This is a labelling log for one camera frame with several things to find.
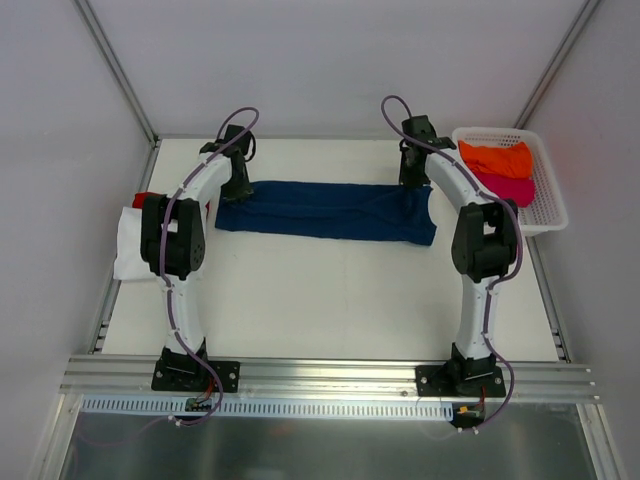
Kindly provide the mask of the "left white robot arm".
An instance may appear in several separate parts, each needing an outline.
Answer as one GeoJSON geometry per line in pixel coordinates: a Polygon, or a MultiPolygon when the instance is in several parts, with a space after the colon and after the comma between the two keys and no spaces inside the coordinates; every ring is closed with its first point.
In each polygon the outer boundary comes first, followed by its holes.
{"type": "Polygon", "coordinates": [[[140,254],[161,287],[168,333],[156,362],[152,389],[224,392],[222,368],[209,363],[195,282],[206,256],[206,223],[218,201],[248,199],[253,189],[246,163],[255,154],[250,129],[223,127],[201,147],[198,164],[172,194],[149,193],[141,216],[140,254]]]}

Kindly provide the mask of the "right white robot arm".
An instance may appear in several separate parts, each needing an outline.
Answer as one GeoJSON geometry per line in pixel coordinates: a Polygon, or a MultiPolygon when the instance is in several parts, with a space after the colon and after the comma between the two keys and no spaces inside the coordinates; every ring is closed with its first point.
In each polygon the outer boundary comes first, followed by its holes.
{"type": "Polygon", "coordinates": [[[450,358],[440,366],[415,368],[420,397],[506,396],[493,322],[500,285],[522,263],[522,236],[516,205],[486,193],[464,163],[450,153],[455,144],[437,135],[426,115],[401,123],[399,183],[415,190],[432,183],[457,210],[451,245],[462,278],[462,307],[450,358]]]}

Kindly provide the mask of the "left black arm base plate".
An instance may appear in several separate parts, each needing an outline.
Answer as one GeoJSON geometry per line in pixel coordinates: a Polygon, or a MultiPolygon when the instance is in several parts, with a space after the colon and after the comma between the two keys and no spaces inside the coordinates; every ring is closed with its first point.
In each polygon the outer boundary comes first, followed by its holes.
{"type": "Polygon", "coordinates": [[[159,392],[204,393],[210,385],[218,391],[213,370],[224,393],[236,393],[240,379],[240,363],[208,361],[209,369],[189,356],[161,357],[155,364],[151,389],[159,392]]]}

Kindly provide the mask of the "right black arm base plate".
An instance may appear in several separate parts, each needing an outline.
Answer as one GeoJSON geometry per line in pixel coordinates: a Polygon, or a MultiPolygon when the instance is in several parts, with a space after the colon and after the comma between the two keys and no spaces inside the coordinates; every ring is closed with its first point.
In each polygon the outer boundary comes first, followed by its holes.
{"type": "Polygon", "coordinates": [[[463,379],[459,373],[443,365],[418,365],[415,383],[419,397],[481,397],[504,398],[506,384],[502,370],[495,367],[487,375],[463,379]]]}

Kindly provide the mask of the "navy blue t shirt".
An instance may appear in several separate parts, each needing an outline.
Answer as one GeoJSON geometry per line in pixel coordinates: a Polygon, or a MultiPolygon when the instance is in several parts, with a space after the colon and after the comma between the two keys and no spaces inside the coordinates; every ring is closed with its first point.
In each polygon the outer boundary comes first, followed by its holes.
{"type": "Polygon", "coordinates": [[[229,232],[432,245],[432,189],[399,185],[260,181],[241,202],[222,200],[215,227],[229,232]]]}

